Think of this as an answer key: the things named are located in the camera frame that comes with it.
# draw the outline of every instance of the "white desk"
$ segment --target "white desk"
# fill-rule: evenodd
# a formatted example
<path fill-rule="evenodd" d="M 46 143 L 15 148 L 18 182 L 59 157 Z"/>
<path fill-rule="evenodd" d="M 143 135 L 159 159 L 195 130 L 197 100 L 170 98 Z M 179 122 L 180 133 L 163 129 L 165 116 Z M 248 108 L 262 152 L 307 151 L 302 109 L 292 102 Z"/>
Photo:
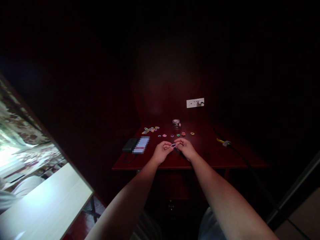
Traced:
<path fill-rule="evenodd" d="M 0 215 L 0 239 L 61 239 L 92 194 L 68 163 Z"/>

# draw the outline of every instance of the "cord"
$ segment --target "cord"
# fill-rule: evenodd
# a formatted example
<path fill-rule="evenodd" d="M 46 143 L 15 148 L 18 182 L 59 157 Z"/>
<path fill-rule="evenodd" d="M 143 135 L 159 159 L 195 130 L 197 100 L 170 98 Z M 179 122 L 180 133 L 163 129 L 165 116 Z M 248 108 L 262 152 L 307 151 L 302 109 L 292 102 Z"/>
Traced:
<path fill-rule="evenodd" d="M 213 128 L 213 131 L 217 134 L 217 136 L 222 139 L 223 141 L 225 141 L 225 139 L 216 131 L 216 129 L 214 128 L 213 125 L 213 116 L 211 115 L 211 125 Z M 256 174 L 256 172 L 253 170 L 251 164 L 249 163 L 249 161 L 241 154 L 239 153 L 232 145 L 228 144 L 227 147 L 231 148 L 232 150 L 234 150 L 236 153 L 238 153 L 240 155 L 240 157 L 243 159 L 243 161 L 245 162 L 245 164 L 247 165 L 248 169 L 251 171 L 251 173 L 253 174 L 253 177 L 255 178 L 259 188 L 262 190 L 262 192 L 264 193 L 264 195 L 267 197 L 269 203 L 274 207 L 274 209 L 276 209 L 280 215 L 287 220 L 305 239 L 307 240 L 311 240 L 303 231 L 301 231 L 286 215 L 283 214 L 283 212 L 280 210 L 280 208 L 278 207 L 277 203 L 274 201 L 274 199 L 272 198 L 271 194 L 269 193 L 269 191 L 267 190 L 267 188 L 263 185 L 262 181 L 260 180 L 260 178 L 258 177 L 258 175 Z"/>
<path fill-rule="evenodd" d="M 135 155 L 134 155 L 134 158 L 133 158 L 131 161 L 126 162 L 126 158 L 127 158 L 128 154 L 129 154 L 129 153 L 127 153 L 127 155 L 126 155 L 126 156 L 124 157 L 124 159 L 123 159 L 123 161 L 124 161 L 125 163 L 131 163 L 131 162 L 132 162 L 133 160 L 135 160 L 136 157 L 137 157 L 137 154 L 135 154 Z"/>

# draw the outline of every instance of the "glass jar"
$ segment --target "glass jar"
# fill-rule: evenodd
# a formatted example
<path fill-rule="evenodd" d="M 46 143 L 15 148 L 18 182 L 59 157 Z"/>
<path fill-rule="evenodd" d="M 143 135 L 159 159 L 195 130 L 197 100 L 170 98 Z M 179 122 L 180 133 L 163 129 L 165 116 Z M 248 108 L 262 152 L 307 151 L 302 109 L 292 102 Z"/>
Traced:
<path fill-rule="evenodd" d="M 172 128 L 174 130 L 179 130 L 181 128 L 181 123 L 179 119 L 173 119 L 172 120 Z"/>

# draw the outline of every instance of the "wall outlet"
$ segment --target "wall outlet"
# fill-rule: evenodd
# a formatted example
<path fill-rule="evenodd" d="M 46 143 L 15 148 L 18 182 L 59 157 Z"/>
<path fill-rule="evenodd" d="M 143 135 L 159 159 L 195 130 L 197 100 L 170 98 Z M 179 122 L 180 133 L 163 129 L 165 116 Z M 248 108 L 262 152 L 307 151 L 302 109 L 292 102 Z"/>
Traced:
<path fill-rule="evenodd" d="M 187 108 L 203 107 L 203 106 L 204 106 L 204 98 L 187 100 Z"/>

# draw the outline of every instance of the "hand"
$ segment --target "hand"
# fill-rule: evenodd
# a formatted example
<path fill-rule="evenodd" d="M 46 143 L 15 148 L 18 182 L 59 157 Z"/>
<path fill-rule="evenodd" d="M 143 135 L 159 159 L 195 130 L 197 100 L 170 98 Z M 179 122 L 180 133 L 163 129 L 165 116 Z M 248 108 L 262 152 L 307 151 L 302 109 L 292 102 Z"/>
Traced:
<path fill-rule="evenodd" d="M 152 160 L 156 161 L 159 165 L 164 162 L 167 155 L 173 151 L 173 147 L 170 147 L 171 142 L 163 141 L 156 146 L 154 150 Z"/>
<path fill-rule="evenodd" d="M 198 153 L 196 152 L 196 150 L 194 150 L 190 141 L 184 138 L 178 138 L 174 140 L 174 142 L 176 143 L 176 149 L 178 151 L 181 151 L 189 162 L 191 162 L 196 156 L 198 156 Z"/>

